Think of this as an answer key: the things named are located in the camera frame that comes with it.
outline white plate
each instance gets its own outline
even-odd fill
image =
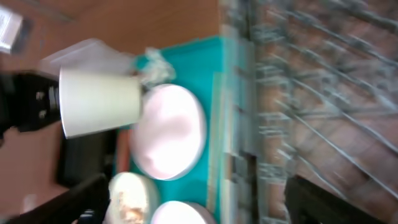
[[[197,203],[169,201],[154,213],[151,224],[216,224],[210,212]]]
[[[106,223],[127,223],[121,218],[120,192],[125,195],[123,204],[130,208],[141,208],[144,214],[144,223],[149,223],[150,218],[159,206],[159,194],[153,181],[130,172],[122,172],[116,175],[109,183],[111,202],[106,211]]]
[[[192,169],[206,139],[203,109],[177,85],[159,85],[144,97],[142,117],[133,132],[131,154],[148,176],[174,180]]]

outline white cup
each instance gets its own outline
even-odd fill
[[[59,94],[66,137],[132,124],[141,114],[141,85],[136,77],[62,68]]]

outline crumpled white paper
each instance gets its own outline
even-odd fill
[[[147,48],[148,63],[141,71],[141,84],[148,88],[169,82],[175,78],[173,66],[163,58],[159,50]]]

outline turquoise mat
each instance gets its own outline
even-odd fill
[[[207,139],[203,155],[187,175],[172,181],[155,180],[155,184],[160,192],[161,203],[179,200],[199,203],[206,207],[211,96],[213,76],[220,73],[223,68],[222,41],[219,37],[198,40],[163,49],[162,55],[176,71],[177,78],[172,83],[190,90],[201,103],[206,116]],[[144,56],[139,56],[136,60],[138,69],[144,67],[146,63],[147,59]],[[131,161],[131,172],[142,174],[133,161]],[[214,216],[220,223],[220,190]]]

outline metal wire rack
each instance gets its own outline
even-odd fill
[[[258,198],[258,213],[242,223],[288,223],[283,189],[292,174],[398,223],[397,9],[373,0],[224,5],[224,34],[246,57],[245,66],[229,63],[235,98],[247,101],[236,104],[235,129],[253,142],[235,144],[235,160],[256,163],[257,178],[239,175],[256,185],[250,209]]]

